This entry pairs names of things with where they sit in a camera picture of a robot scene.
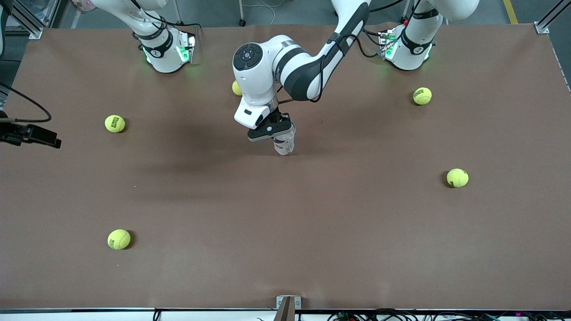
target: metal bracket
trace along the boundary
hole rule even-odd
[[[298,295],[280,295],[276,296],[276,309],[280,308],[280,304],[285,298],[293,299],[294,309],[299,310],[301,309],[301,296]]]
[[[536,32],[538,34],[548,34],[549,33],[549,28],[545,27],[542,28],[539,26],[539,23],[537,21],[533,22],[533,26],[536,28]]]
[[[39,33],[37,35],[34,35],[33,33],[30,34],[30,36],[28,37],[28,39],[30,40],[38,40],[42,37],[43,34],[43,28],[39,29]]]

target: white cable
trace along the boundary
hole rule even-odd
[[[281,5],[283,5],[286,0],[282,0],[278,5],[273,5],[273,6],[268,5],[267,3],[265,3],[265,2],[262,1],[262,0],[259,0],[259,1],[260,1],[261,3],[263,3],[263,5],[249,5],[249,6],[244,5],[244,7],[248,7],[248,8],[252,8],[252,7],[266,7],[266,8],[269,8],[270,10],[272,10],[272,14],[274,15],[274,16],[272,17],[272,22],[270,22],[270,25],[273,25],[273,24],[274,24],[274,20],[276,19],[276,11],[274,10],[274,8],[277,8],[277,7],[281,6]]]

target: tennis ball logo text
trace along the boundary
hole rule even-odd
[[[119,117],[113,117],[113,121],[111,122],[111,127],[117,128],[117,122],[119,121]]]
[[[415,97],[418,96],[418,95],[420,95],[420,94],[422,94],[422,93],[424,93],[424,89],[421,89],[421,90],[416,91]]]

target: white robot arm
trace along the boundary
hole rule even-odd
[[[121,19],[141,41],[147,61],[160,73],[172,73],[192,58],[196,38],[167,26],[154,10],[168,0],[92,0],[93,4]]]
[[[446,17],[451,21],[468,18],[480,0],[420,0],[406,26],[389,30],[398,39],[384,58],[399,69],[414,70],[428,58],[432,40]]]
[[[286,35],[264,43],[247,43],[234,54],[234,76],[243,93],[234,119],[251,129],[251,141],[275,137],[292,126],[288,115],[277,109],[276,83],[295,101],[320,97],[331,74],[363,30],[371,0],[331,2],[339,22],[317,55],[311,56]]]

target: plastic bag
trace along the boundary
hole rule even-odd
[[[91,2],[91,0],[71,0],[76,7],[80,8],[83,11],[91,11],[95,9],[95,5]]]

